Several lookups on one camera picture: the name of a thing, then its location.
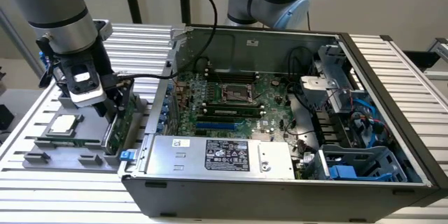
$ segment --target green circuit board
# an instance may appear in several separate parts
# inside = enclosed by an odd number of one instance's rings
[[[292,120],[291,106],[287,103],[287,83],[275,74],[261,73],[252,83],[211,82],[199,74],[183,73],[177,78],[181,88],[180,101],[180,127],[177,135],[228,138],[256,138],[265,141],[283,141],[284,126]],[[247,106],[261,106],[265,112],[260,118],[231,117],[235,130],[196,129],[200,117],[204,115],[203,103],[208,104],[239,104]],[[247,114],[253,109],[239,109]]]

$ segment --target warning label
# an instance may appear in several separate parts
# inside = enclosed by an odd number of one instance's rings
[[[207,140],[205,169],[237,172],[251,171],[247,142]]]

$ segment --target slotted metal surface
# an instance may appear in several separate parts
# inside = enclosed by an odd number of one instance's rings
[[[105,43],[113,69],[128,73],[160,73],[169,50],[169,26],[115,24],[115,33]],[[391,85],[392,96],[401,104],[409,122],[421,131],[421,137],[433,155],[445,160],[441,167],[448,171],[445,136],[435,135],[424,125],[444,125],[448,116],[440,112],[437,100],[421,87],[409,90],[409,85],[420,86],[419,79],[405,69],[403,61],[393,57],[385,43],[377,36],[353,36],[369,62],[376,62],[375,71],[384,84]],[[395,69],[385,62],[393,62]],[[141,78],[135,91],[149,102],[155,99],[157,79]],[[33,146],[33,136],[39,136],[59,109],[59,91],[48,88],[8,142],[0,147],[0,223],[192,223],[185,219],[149,219],[133,203],[116,174],[36,172],[24,170],[23,154]],[[203,220],[201,223],[259,223],[259,221]],[[448,199],[427,208],[408,207],[395,212],[380,224],[443,224],[448,223]]]

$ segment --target blue latch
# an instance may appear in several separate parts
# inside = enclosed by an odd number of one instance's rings
[[[389,181],[392,173],[385,173],[379,177],[357,177],[355,168],[349,165],[333,165],[329,168],[329,176],[335,180],[361,180],[361,181]]]
[[[120,155],[120,161],[133,161],[135,152],[123,151]]]

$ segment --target motherboard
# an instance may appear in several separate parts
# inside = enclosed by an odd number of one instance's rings
[[[177,135],[284,141],[293,120],[287,86],[285,78],[271,73],[183,73]]]

